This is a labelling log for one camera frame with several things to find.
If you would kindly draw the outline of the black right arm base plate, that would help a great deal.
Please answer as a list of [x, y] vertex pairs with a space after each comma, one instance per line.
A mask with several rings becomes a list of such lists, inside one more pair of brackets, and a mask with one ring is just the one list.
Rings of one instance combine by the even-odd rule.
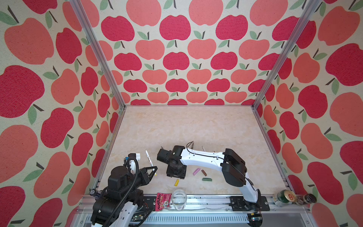
[[248, 202], [242, 196], [231, 196], [229, 206], [232, 207], [233, 211], [270, 211], [265, 196], [260, 197], [257, 203]]

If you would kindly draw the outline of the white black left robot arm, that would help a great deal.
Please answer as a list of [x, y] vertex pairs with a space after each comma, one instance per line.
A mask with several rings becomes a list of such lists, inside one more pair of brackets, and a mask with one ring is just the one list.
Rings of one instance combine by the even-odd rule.
[[143, 207], [144, 194], [139, 187], [150, 183], [157, 171], [156, 166], [145, 167], [134, 174], [126, 166], [115, 167], [108, 178], [108, 186], [102, 191], [95, 189], [92, 225], [103, 227], [128, 227], [136, 211]]

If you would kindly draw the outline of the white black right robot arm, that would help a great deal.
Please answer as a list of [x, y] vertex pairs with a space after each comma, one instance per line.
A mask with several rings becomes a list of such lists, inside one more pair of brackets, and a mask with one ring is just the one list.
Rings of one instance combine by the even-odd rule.
[[242, 193], [242, 202], [235, 202], [234, 207], [243, 211], [261, 210], [261, 192], [249, 180], [245, 161], [232, 149], [206, 152], [176, 145], [172, 150], [160, 149], [157, 160], [168, 165], [168, 177], [179, 179], [186, 177], [187, 166], [201, 166], [219, 171], [229, 185], [239, 188]]

